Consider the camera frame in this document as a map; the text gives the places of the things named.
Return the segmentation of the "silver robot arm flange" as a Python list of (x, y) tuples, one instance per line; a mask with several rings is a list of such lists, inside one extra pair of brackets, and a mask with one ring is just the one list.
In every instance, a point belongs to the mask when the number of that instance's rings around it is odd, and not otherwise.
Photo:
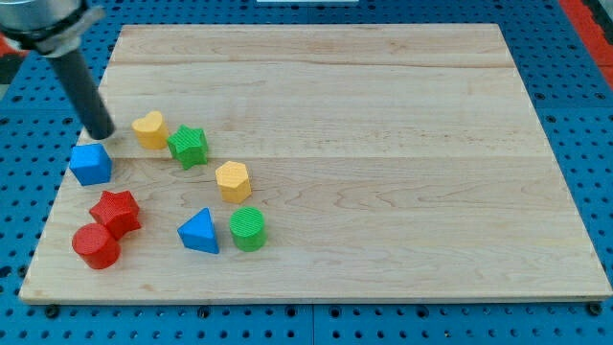
[(104, 16), (103, 7), (85, 0), (1, 0), (1, 33), (20, 50), (59, 58), (78, 49)]

